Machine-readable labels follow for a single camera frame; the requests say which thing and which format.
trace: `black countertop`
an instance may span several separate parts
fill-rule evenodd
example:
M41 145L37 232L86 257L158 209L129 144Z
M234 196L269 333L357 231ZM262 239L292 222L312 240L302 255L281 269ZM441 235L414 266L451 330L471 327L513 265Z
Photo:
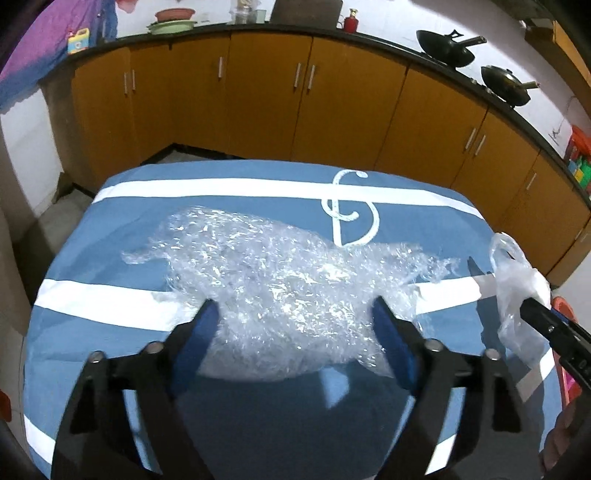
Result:
M175 33L175 34L163 34L163 35L132 35L130 37L123 37L97 47L90 48L88 50L76 53L70 57L58 67L61 69L62 66L71 64L72 62L78 63L79 61L92 57L109 50L114 50L121 47L136 46L142 43L150 42L172 42L178 40L186 40L189 38L197 38L204 35L212 35L219 33L229 33L235 31L265 31L275 33L293 33L301 35L310 35L314 37L325 37L333 38L336 40L346 41L351 44L356 44L374 50L384 51L392 54L395 57L401 57L408 60L410 63L421 65L426 69L436 72L453 84L460 86L464 90L470 92L474 97L477 97L486 102L490 107L499 112L509 123L513 124L520 131L522 131L535 145L539 146L542 151L546 154L550 160L566 175L568 180L573 185L575 191L579 193L581 198L585 201L587 206L591 209L591 200L589 195L580 187L578 182L574 179L573 175L569 172L568 168L562 162L562 159L556 152L556 150L550 145L550 143L539 133L527 120L525 120L516 110L510 108L503 100L498 98L493 93L488 92L483 85L475 83L473 79L457 72L454 69L432 59L425 53L412 50L411 48L404 47L394 42L384 40L383 38L372 37L371 35L365 35L361 33L347 33L340 29L325 30L321 28L313 27L302 27L299 25L277 25L277 24L248 24L248 25L227 25L227 24L213 24L202 27L196 27L190 31Z

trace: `white wall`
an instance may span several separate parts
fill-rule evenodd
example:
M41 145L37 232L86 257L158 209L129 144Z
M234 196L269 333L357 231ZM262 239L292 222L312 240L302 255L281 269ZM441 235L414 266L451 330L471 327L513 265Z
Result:
M579 323L591 332L591 254L555 293L570 303Z
M133 13L117 9L118 37L146 33L146 26L154 22L154 14L164 8L179 7L196 10L195 20L200 24L222 23L231 20L230 10L236 0L138 0ZM260 1L259 8L267 10L267 19L274 0ZM480 67L497 65L513 71L522 81L537 80L541 91L531 91L531 102L517 108L519 112L560 155L569 141L571 124L591 135L591 121L578 100L567 104L573 92L556 71L524 40L524 28L489 0L344 0L343 13L349 8L359 10L359 28L362 33L384 38L421 51L417 30L432 30L447 34L456 29L466 37L484 35L488 43L471 47L476 60L460 71L483 83ZM558 129L563 118L557 142L550 134Z
M0 205L12 241L16 242L51 205L63 169L40 89L0 113L0 125L5 143L0 162L10 163L4 165L0 176ZM12 169L11 175L6 174L7 168ZM24 196L24 204L15 198L20 194Z

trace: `floor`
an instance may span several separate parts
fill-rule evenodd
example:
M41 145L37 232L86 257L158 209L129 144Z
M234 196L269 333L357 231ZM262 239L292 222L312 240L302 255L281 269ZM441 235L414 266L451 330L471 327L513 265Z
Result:
M210 160L184 152L173 151L158 163L176 163L185 161ZM25 233L23 238L13 245L27 297L34 303L37 291L51 262L72 234L92 198L79 190L73 190L51 205ZM23 335L10 325L0 323L0 390L11 399L12 421L8 424L13 435L25 451L28 451L25 439L24 420L19 401L23 388L23 367L25 342Z

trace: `metal bolt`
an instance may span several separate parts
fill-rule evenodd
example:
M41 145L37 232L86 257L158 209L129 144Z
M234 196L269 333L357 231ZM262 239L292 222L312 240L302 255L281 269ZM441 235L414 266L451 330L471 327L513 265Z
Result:
M432 352L442 352L444 349L443 344L435 338L425 340L425 347Z
M148 345L146 345L144 350L146 353L158 353L161 352L163 348L164 344L162 342L150 342Z
M92 362L94 364L97 364L98 362L100 362L103 358L105 358L105 354L103 352L101 352L100 350L97 350L96 352L92 352L89 356L88 356L88 360L89 362Z
M500 360L501 359L501 354L499 352L497 352L494 348L487 348L484 351L484 354L490 358L491 360Z

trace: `bubble wrap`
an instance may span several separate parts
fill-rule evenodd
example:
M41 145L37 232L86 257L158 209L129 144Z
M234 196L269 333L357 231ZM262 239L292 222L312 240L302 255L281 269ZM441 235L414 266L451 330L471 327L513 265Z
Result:
M170 217L145 251L124 254L132 264L153 258L169 262L179 301L219 302L220 328L199 374L238 381L281 380L351 360L391 376L371 303L382 295L400 318L416 321L414 282L440 281L457 264L415 245L338 248L291 225L204 207Z

